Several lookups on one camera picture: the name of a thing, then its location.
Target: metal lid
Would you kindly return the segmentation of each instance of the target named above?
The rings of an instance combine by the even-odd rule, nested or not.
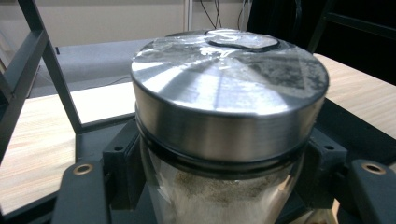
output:
[[[159,38],[133,57],[137,116],[153,140],[212,161],[262,161],[309,135],[328,88],[310,53],[233,30]]]

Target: light wood surface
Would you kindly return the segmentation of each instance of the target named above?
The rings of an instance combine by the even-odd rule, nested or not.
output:
[[[327,97],[396,138],[396,87],[316,55],[326,66]],[[131,83],[72,93],[83,122],[134,111]],[[75,136],[57,95],[28,99],[0,168],[0,204],[9,213],[59,188],[74,162]]]

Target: jar with metal lid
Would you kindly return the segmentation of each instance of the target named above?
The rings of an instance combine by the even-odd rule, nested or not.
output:
[[[158,38],[132,62],[159,223],[274,223],[329,85],[311,54],[234,30]]]

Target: screw hole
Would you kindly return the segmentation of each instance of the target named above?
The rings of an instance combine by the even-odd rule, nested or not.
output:
[[[364,164],[361,165],[361,167],[364,170],[366,170],[366,171],[368,171],[370,173],[376,174],[376,175],[384,175],[386,173],[384,168],[382,168],[380,166],[377,166],[375,164],[371,164],[371,163],[364,163]]]
[[[324,148],[326,148],[327,150],[334,150],[334,147],[332,146],[324,146]]]
[[[123,147],[114,147],[114,150],[115,151],[121,151],[121,150],[123,150]]]
[[[82,165],[76,167],[73,170],[73,173],[75,175],[85,175],[85,174],[89,173],[92,169],[93,169],[92,165],[90,165],[90,164],[82,164]]]

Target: lid top surface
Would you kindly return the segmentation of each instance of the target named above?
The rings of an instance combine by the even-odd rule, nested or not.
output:
[[[168,104],[228,115],[299,110],[329,84],[325,68],[305,50],[232,30],[158,38],[133,57],[132,77]]]

